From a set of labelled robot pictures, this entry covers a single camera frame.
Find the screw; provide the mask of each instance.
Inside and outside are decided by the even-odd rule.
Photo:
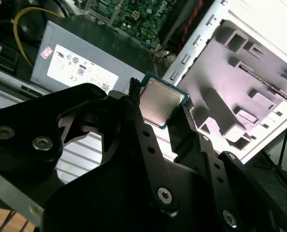
[[[223,6],[226,6],[227,3],[228,3],[228,0],[223,0],[223,1],[221,2],[221,4],[222,4]]]
[[[157,191],[157,195],[159,199],[165,204],[171,204],[172,202],[172,195],[166,188],[159,188]]]
[[[230,225],[232,228],[236,228],[237,227],[237,221],[235,219],[235,217],[227,210],[223,211],[223,217],[225,219],[225,221],[228,223],[228,225]]]
[[[207,142],[210,141],[210,139],[209,139],[206,135],[202,135],[202,138],[203,138],[204,140],[206,140]]]
[[[15,135],[15,131],[11,127],[0,126],[0,139],[11,139]]]
[[[52,148],[53,143],[49,137],[39,136],[32,141],[32,146],[39,151],[48,151]]]
[[[232,160],[236,160],[236,157],[233,154],[229,153],[228,155]]]

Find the bolt hole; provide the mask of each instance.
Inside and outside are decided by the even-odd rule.
[[[148,147],[148,151],[149,151],[150,153],[152,153],[152,154],[155,153],[155,150],[154,150],[154,148],[152,148],[152,147]]]
[[[148,132],[146,132],[146,131],[144,131],[143,134],[144,134],[144,136],[147,136],[147,137],[150,136],[150,134]]]
[[[168,195],[168,193],[166,193],[166,192],[162,192],[162,196],[163,196],[163,198],[165,198],[165,199],[168,199],[168,198],[169,198],[169,195]]]
[[[7,129],[1,129],[1,130],[0,130],[0,134],[2,134],[2,135],[9,135],[10,132],[9,132],[9,130],[7,130]]]
[[[223,180],[222,178],[220,178],[220,177],[218,177],[217,180],[218,180],[221,184],[224,183],[224,180]]]

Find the white label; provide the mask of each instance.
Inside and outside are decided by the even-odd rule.
[[[70,87],[92,83],[106,94],[113,89],[119,78],[58,44],[55,47],[47,75]]]

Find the metal bracket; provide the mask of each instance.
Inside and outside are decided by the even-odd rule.
[[[43,208],[0,175],[0,200],[39,227]]]
[[[180,108],[171,118],[168,130],[172,151],[178,155],[175,162],[198,171],[203,176],[211,187],[220,224],[227,230],[239,231],[239,217],[224,164],[215,156],[208,137],[197,132],[186,107]]]

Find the gray metal frame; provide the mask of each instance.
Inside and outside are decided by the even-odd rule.
[[[176,60],[163,76],[165,81],[174,86],[177,86],[180,83],[188,69],[193,65],[195,59],[205,48],[207,41],[212,37],[227,11],[227,0],[216,0],[212,4],[196,30],[180,51]]]

